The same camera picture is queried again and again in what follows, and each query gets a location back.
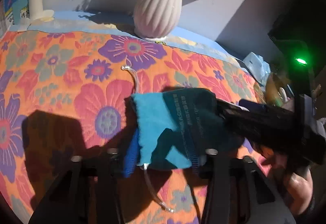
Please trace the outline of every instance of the floral tablecloth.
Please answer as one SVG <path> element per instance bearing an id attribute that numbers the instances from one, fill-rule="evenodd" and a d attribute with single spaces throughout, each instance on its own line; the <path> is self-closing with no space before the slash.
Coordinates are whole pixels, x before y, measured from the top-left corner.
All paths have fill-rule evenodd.
<path id="1" fill-rule="evenodd" d="M 134 130 L 124 100 L 134 84 L 121 70 L 125 64 L 137 71 L 141 93 L 184 86 L 208 88 L 234 103 L 261 98 L 250 75 L 206 55 L 128 36 L 8 32 L 0 42 L 0 191 L 23 223 L 72 155 L 98 154 Z M 248 154 L 263 159 L 245 141 L 237 156 Z M 125 221 L 198 223 L 207 182 L 191 170 L 149 174 L 176 212 L 153 202 L 137 169 L 119 180 Z"/>

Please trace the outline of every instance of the white ribbed vase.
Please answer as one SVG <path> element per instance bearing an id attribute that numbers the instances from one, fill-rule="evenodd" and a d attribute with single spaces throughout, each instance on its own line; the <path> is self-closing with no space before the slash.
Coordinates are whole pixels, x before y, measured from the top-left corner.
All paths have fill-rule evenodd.
<path id="1" fill-rule="evenodd" d="M 178 24 L 182 0 L 138 0 L 134 10 L 135 33 L 146 41 L 164 41 Z"/>

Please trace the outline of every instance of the green light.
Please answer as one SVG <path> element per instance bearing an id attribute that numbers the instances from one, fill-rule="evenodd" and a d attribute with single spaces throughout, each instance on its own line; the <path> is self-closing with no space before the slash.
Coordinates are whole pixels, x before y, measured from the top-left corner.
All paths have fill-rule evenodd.
<path id="1" fill-rule="evenodd" d="M 307 64 L 307 62 L 304 59 L 297 58 L 296 61 L 301 64 Z"/>

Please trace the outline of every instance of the flower center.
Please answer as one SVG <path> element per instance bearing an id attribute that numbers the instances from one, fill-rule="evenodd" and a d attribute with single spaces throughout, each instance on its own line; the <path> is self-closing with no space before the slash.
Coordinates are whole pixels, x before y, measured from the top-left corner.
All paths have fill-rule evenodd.
<path id="1" fill-rule="evenodd" d="M 242 83 L 240 82 L 240 79 L 238 78 L 238 76 L 233 75 L 233 80 L 237 86 L 239 86 L 240 88 L 243 88 Z"/>
<path id="2" fill-rule="evenodd" d="M 17 51 L 17 56 L 21 56 L 21 55 L 24 55 L 24 53 L 26 52 L 27 50 L 27 45 L 26 44 L 23 44 L 19 50 Z"/>
<path id="3" fill-rule="evenodd" d="M 10 124 L 8 120 L 0 120 L 0 148 L 6 149 L 9 145 L 9 136 L 11 134 Z"/>
<path id="4" fill-rule="evenodd" d="M 93 75 L 102 75 L 105 72 L 105 68 L 103 66 L 93 67 L 91 70 Z"/>
<path id="5" fill-rule="evenodd" d="M 128 52 L 130 55 L 136 55 L 142 50 L 142 44 L 132 40 L 132 41 L 126 41 L 124 44 L 125 50 Z"/>
<path id="6" fill-rule="evenodd" d="M 58 61 L 58 57 L 57 56 L 52 56 L 49 60 L 48 60 L 48 65 L 55 65 Z"/>
<path id="7" fill-rule="evenodd" d="M 121 116 L 119 112 L 111 106 L 103 107 L 95 119 L 95 129 L 97 134 L 103 139 L 111 139 L 120 131 Z"/>

